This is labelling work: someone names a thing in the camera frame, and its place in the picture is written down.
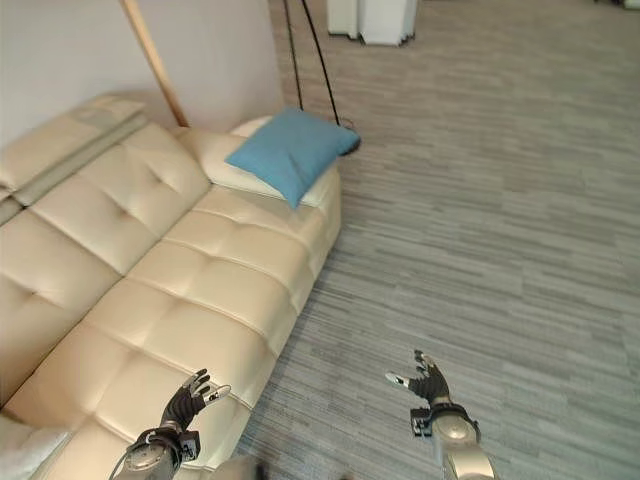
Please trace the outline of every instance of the blue pillow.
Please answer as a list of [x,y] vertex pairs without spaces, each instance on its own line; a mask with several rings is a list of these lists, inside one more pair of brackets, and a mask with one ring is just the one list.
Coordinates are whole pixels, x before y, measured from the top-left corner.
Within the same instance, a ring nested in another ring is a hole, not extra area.
[[360,141],[357,133],[297,108],[276,115],[226,162],[253,173],[282,193],[292,208],[318,177]]

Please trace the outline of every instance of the robotic arm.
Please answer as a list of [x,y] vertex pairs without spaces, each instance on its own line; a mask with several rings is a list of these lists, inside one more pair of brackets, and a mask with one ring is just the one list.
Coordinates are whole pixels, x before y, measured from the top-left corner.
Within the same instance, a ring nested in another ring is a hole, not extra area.
[[231,392],[229,385],[216,388],[210,379],[206,369],[187,379],[169,400],[160,426],[142,432],[127,447],[109,480],[171,480],[183,462],[198,458],[200,436],[187,429],[200,411]]
[[429,403],[428,408],[411,410],[411,428],[416,437],[432,437],[445,480],[497,480],[489,458],[478,445],[478,422],[451,401],[449,386],[435,362],[415,351],[418,378],[387,373],[387,379],[408,388]]

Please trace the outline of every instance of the wooden pole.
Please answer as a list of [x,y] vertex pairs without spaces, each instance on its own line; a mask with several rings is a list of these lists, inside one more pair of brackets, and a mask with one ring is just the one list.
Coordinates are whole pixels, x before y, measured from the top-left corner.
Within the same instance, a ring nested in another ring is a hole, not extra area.
[[133,31],[135,32],[136,37],[140,42],[142,51],[147,58],[147,62],[149,62],[149,66],[151,67],[151,70],[153,71],[153,74],[158,81],[160,90],[162,90],[162,94],[167,100],[169,108],[171,109],[176,122],[178,122],[178,125],[180,125],[181,127],[189,127],[187,117],[185,116],[182,107],[180,107],[178,97],[176,96],[173,86],[171,85],[169,75],[167,75],[167,71],[164,68],[162,58],[160,58],[160,55],[156,50],[156,46],[151,38],[151,34],[147,29],[147,25],[142,16],[142,12],[140,12],[140,7],[138,6],[137,0],[120,0],[120,3],[122,4],[122,8],[127,14],[129,21],[131,22],[131,27],[133,28]]

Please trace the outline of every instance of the black robotic glove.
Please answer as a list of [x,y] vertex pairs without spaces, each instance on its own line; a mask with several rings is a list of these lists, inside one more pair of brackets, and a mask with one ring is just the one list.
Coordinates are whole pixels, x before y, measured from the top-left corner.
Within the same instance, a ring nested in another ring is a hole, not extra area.
[[167,403],[162,413],[160,425],[177,425],[182,429],[182,432],[186,432],[193,417],[210,403],[227,395],[231,390],[231,387],[224,385],[212,392],[210,379],[211,376],[207,374],[206,368],[189,377]]
[[416,370],[422,375],[418,378],[407,378],[396,373],[389,372],[386,377],[396,385],[402,385],[424,398],[429,404],[435,399],[449,401],[449,386],[442,372],[435,362],[420,350],[415,351],[415,360],[418,362]]

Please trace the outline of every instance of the white furniture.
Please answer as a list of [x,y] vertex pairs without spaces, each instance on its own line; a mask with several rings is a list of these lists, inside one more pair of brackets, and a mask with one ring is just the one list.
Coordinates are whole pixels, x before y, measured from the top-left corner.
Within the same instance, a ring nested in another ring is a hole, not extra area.
[[329,33],[400,45],[414,34],[417,8],[417,0],[327,0]]
[[327,0],[327,28],[332,35],[358,38],[358,0]]
[[202,453],[178,475],[208,478],[340,229],[335,167],[292,210],[224,163],[265,119],[176,138],[141,110],[100,97],[3,152],[0,405],[72,431],[37,478],[107,478],[200,368],[233,389],[197,417]]

